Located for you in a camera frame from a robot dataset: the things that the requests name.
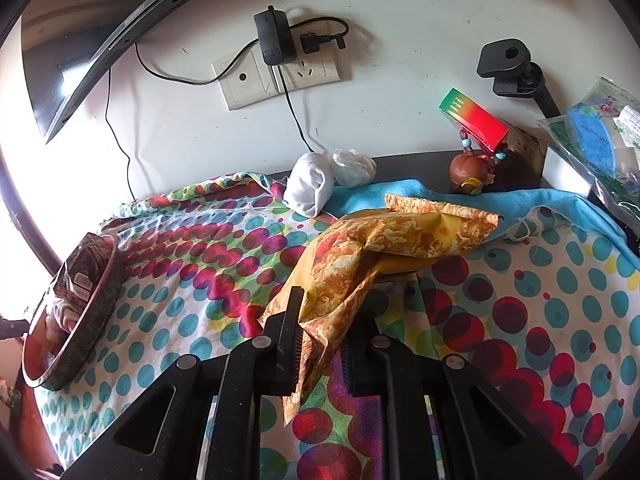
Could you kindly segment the white sock bundle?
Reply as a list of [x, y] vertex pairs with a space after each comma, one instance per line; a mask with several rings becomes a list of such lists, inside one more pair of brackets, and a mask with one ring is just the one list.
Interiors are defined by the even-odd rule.
[[85, 307], [73, 304], [65, 298], [55, 298], [47, 306], [47, 314], [54, 318], [56, 324], [66, 333], [71, 333], [78, 323]]

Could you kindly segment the yellow noodle snack packet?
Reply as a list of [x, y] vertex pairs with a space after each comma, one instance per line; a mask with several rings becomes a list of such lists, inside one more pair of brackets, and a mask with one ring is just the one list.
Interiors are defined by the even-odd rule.
[[384, 202], [382, 209], [346, 214], [312, 240], [259, 318], [265, 324], [284, 311], [293, 286], [304, 290], [299, 378], [294, 392], [282, 398], [286, 424], [318, 384], [375, 282], [470, 252], [500, 220], [494, 212], [424, 198], [387, 194]]

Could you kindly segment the brown snack packet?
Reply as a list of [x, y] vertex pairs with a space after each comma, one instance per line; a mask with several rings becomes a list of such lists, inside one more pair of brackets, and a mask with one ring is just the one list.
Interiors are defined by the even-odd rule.
[[111, 259], [113, 242], [87, 233], [58, 270], [53, 281], [56, 298], [83, 308], [88, 304]]

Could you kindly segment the clear plastic bag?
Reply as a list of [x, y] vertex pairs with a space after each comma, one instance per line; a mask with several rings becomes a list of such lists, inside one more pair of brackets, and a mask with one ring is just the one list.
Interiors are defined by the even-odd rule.
[[376, 162], [355, 150], [335, 150], [331, 156], [335, 180], [343, 188], [360, 188], [373, 182]]

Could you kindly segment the round red rusty tray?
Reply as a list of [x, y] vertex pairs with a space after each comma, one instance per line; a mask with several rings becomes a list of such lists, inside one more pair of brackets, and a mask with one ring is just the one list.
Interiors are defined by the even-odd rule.
[[110, 318], [124, 257], [112, 234], [88, 233], [43, 293], [22, 350], [29, 387], [58, 391], [87, 361]]

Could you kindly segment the blue cloth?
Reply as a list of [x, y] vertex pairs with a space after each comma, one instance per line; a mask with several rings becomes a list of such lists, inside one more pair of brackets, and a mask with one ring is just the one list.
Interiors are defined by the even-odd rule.
[[489, 237], [489, 240], [502, 237], [504, 233], [537, 207], [548, 207], [557, 212], [575, 226], [590, 232], [597, 232], [608, 238], [620, 252], [628, 252], [627, 237], [614, 220], [597, 206], [589, 203], [575, 193], [554, 190], [553, 188], [534, 188], [511, 192], [483, 193], [477, 196], [445, 194], [426, 188], [419, 180], [408, 179], [393, 182], [373, 183], [360, 188], [336, 186], [324, 210], [335, 218], [363, 209], [384, 207], [384, 195], [425, 198], [435, 202], [452, 203], [483, 209], [500, 214], [503, 220]]

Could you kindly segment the polka dot tablecloth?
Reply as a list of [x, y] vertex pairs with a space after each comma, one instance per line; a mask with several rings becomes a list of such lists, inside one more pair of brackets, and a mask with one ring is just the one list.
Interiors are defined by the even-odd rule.
[[448, 244], [397, 275], [415, 229], [363, 212], [434, 194], [416, 181], [336, 191], [316, 218], [281, 183], [239, 172], [122, 206], [104, 223], [124, 258], [96, 346], [36, 411], [70, 466], [176, 359], [225, 356], [285, 309], [303, 352], [292, 396], [260, 410], [265, 479], [378, 479], [380, 401], [354, 398], [338, 349], [358, 313], [417, 356], [472, 364], [584, 479], [602, 477], [639, 426], [639, 260], [583, 198], [555, 190], [469, 197], [498, 214], [480, 247]]

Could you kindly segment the brown bead figurine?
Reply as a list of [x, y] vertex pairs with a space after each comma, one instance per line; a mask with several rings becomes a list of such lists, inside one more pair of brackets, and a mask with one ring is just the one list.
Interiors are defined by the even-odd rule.
[[449, 165], [451, 188], [457, 193], [478, 195], [494, 183], [495, 169], [506, 158], [508, 144], [500, 143], [494, 152], [477, 153], [469, 130], [461, 129], [459, 134], [462, 152]]

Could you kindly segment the green red gradient box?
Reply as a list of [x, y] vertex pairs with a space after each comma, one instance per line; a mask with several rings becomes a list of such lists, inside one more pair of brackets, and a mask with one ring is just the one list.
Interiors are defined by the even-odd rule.
[[439, 110], [459, 128], [462, 148], [477, 145], [486, 155], [504, 159], [509, 128], [464, 93], [451, 88], [439, 103]]

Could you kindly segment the black plug in socket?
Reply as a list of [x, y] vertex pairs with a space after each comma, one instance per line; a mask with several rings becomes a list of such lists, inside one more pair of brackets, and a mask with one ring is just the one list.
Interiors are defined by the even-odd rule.
[[305, 54], [317, 53], [320, 51], [322, 44], [330, 44], [331, 42], [336, 44], [338, 50], [346, 49], [345, 37], [349, 34], [350, 27], [342, 18], [337, 18], [336, 16], [315, 16], [314, 18], [307, 18], [306, 20], [291, 25], [290, 29], [299, 29], [316, 23], [336, 23], [342, 25], [343, 30], [335, 34], [329, 34], [328, 32], [326, 34], [304, 32], [299, 36], [299, 42]]

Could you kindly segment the black power adapter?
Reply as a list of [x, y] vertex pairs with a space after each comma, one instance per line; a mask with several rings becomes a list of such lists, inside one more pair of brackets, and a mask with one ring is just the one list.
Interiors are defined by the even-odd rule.
[[268, 6], [254, 15], [257, 38], [262, 59], [268, 66], [295, 61], [297, 52], [288, 17], [284, 11]]

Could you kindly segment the curved monitor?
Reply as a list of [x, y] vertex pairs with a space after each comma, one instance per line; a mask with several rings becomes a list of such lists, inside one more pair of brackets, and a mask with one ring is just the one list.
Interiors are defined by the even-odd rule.
[[22, 14], [26, 87], [51, 141], [108, 69], [190, 0], [30, 0]]

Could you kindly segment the clear bag with blue items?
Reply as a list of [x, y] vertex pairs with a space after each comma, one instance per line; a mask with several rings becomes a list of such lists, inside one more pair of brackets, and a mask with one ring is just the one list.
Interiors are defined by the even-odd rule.
[[639, 99], [601, 77], [565, 114], [541, 119], [604, 209], [639, 234]]

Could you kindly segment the white wall socket plate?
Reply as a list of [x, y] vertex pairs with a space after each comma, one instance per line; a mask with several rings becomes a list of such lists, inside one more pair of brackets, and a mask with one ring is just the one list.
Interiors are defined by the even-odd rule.
[[258, 44], [251, 47], [218, 80], [228, 110], [239, 110], [274, 96], [283, 96], [284, 89], [292, 93], [340, 81], [334, 41], [320, 44], [319, 51], [314, 53], [305, 53], [300, 43], [303, 34], [320, 36], [327, 32], [327, 28], [321, 30], [319, 27], [303, 27], [293, 32], [296, 60], [282, 65], [280, 70], [264, 62]]

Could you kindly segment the black clamp mount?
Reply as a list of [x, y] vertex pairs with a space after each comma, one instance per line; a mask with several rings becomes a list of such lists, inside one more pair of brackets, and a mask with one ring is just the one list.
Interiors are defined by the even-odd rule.
[[480, 78], [492, 80], [492, 92], [496, 96], [531, 99], [547, 119], [561, 115], [547, 88], [544, 72], [532, 61], [523, 41], [510, 38], [485, 44], [480, 50], [476, 72]]

